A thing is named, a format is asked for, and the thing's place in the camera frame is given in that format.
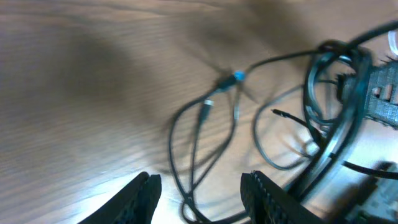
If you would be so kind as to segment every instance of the wooden table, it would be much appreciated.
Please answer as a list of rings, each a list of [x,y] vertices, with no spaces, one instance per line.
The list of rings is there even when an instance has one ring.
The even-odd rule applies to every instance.
[[[167,124],[219,78],[208,62],[242,69],[325,39],[349,40],[396,12],[393,0],[1,0],[0,223],[76,223],[144,170],[162,175],[153,223],[181,223]],[[380,58],[389,51],[386,37],[367,46]],[[263,102],[302,83],[306,59],[261,68],[247,84]],[[228,96],[214,101],[199,158],[228,131]],[[243,98],[237,135],[198,189],[199,208],[211,219],[243,209],[242,172],[261,170],[283,185],[302,169],[278,171],[260,157],[251,139],[258,107]],[[300,116],[300,94],[275,107]],[[181,170],[195,115],[187,113],[177,128]],[[297,158],[290,148],[309,138],[268,111],[261,127],[262,143],[281,164]],[[349,160],[397,162],[396,139],[396,132],[366,122]],[[376,151],[381,142],[385,148]],[[324,217],[361,178],[342,169],[305,206]]]

